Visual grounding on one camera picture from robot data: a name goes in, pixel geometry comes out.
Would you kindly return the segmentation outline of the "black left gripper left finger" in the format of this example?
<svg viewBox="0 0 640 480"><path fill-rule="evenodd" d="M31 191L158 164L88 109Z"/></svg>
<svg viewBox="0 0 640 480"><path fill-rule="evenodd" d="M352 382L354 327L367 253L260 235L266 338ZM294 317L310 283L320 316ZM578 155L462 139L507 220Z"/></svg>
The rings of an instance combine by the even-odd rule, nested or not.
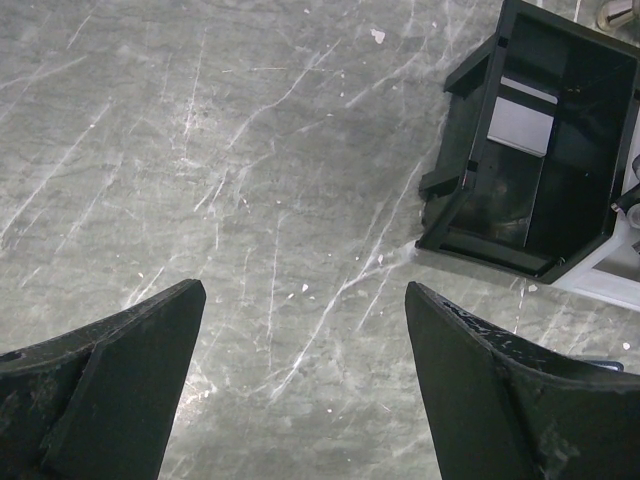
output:
<svg viewBox="0 0 640 480"><path fill-rule="evenodd" d="M2 478L158 478L205 303L183 280L2 354Z"/></svg>

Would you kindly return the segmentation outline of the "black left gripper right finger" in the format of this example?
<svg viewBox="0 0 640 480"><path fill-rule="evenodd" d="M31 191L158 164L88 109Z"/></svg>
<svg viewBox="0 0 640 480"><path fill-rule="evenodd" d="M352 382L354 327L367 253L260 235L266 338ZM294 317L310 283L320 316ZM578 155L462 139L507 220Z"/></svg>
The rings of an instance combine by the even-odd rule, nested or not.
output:
<svg viewBox="0 0 640 480"><path fill-rule="evenodd" d="M635 479L639 378L539 346L428 287L407 327L445 479Z"/></svg>

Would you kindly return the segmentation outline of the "blue leather card holder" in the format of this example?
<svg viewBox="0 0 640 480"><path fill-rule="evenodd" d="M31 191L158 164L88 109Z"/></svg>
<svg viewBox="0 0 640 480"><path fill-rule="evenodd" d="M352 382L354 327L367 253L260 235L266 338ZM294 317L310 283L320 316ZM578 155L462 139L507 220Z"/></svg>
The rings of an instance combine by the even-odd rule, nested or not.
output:
<svg viewBox="0 0 640 480"><path fill-rule="evenodd" d="M584 362L590 365L594 365L600 368L606 368L606 369L617 371L617 372L624 371L624 365L618 361L601 360L601 359L584 359Z"/></svg>

